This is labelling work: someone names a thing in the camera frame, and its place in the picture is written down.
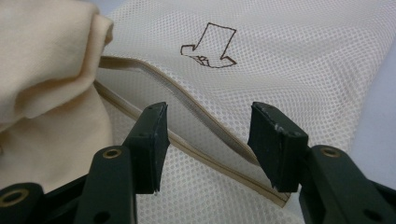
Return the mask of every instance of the arrow symbol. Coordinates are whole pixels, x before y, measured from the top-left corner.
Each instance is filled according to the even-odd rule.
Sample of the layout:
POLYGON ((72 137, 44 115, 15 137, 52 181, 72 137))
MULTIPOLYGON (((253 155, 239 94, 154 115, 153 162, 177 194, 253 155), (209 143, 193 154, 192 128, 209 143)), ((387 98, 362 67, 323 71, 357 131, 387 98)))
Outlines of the arrow symbol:
POLYGON ((194 59, 202 66, 223 68, 236 64, 226 56, 236 30, 209 22, 197 45, 182 45, 180 54, 194 59))

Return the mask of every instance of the beige cloth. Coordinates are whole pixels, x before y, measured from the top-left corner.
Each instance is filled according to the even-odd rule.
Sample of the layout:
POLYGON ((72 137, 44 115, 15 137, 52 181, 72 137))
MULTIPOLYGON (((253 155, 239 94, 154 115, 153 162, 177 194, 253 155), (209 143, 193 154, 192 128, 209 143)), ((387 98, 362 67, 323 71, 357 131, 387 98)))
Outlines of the beige cloth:
POLYGON ((111 27, 90 3, 0 1, 0 188, 55 189, 111 145, 92 86, 111 27))

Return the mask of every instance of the embroidered arrow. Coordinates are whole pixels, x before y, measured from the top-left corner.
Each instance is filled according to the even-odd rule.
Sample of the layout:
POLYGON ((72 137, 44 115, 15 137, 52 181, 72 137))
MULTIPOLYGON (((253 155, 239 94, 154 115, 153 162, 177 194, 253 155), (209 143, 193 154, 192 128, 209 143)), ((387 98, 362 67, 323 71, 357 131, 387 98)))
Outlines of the embroidered arrow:
POLYGON ((235 29, 209 22, 198 44, 181 46, 180 54, 211 68, 232 66, 236 64, 236 61, 226 56, 225 53, 235 33, 235 29))

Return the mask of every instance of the zipper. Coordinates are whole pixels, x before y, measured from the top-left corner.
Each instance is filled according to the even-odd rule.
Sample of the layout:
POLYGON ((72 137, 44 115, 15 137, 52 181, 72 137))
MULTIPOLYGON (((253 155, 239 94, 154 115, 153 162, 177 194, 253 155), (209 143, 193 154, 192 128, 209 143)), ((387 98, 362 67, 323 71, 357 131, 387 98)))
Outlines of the zipper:
MULTIPOLYGON (((219 137, 228 147, 238 153, 240 156, 245 158, 247 161, 259 165, 256 156, 248 148, 248 146, 242 143, 239 139, 234 137, 227 129, 223 127, 214 117, 212 117, 198 102, 196 102, 189 93, 187 93, 183 88, 181 88, 174 80, 164 74, 162 71, 158 70, 156 67, 139 61, 135 59, 125 59, 125 58, 115 58, 115 57, 105 57, 102 56, 99 67, 105 69, 113 70, 123 70, 123 71, 134 71, 135 69, 140 69, 148 75, 150 75, 154 80, 160 82, 168 90, 175 95, 175 97, 196 117, 200 120, 212 133, 219 137)), ((104 97, 107 101, 113 104, 118 110, 123 112, 126 116, 132 119, 138 119, 141 110, 134 105, 131 105, 122 97, 117 95, 114 91, 109 90, 104 85, 98 81, 94 82, 95 88, 98 90, 99 94, 104 97)), ((231 178, 241 182, 252 189, 258 191, 260 194, 264 195, 274 203, 279 206, 284 206, 289 198, 289 194, 279 193, 274 189, 271 189, 260 182, 242 175, 233 169, 230 169, 220 162, 207 156, 200 150, 192 147, 187 142, 185 142, 177 134, 169 131, 169 138, 174 145, 182 149, 184 152, 194 157, 195 159, 201 161, 202 163, 209 165, 210 167, 220 171, 221 173, 230 176, 231 178)))

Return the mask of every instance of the folded cloth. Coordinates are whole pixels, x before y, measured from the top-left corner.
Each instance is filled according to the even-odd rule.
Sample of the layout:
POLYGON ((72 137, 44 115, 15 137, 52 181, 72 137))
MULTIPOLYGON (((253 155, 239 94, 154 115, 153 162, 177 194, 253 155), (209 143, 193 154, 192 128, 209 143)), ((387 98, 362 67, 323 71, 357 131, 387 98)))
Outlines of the folded cloth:
POLYGON ((112 21, 91 3, 0 2, 0 188, 88 172, 111 127, 92 86, 112 21))

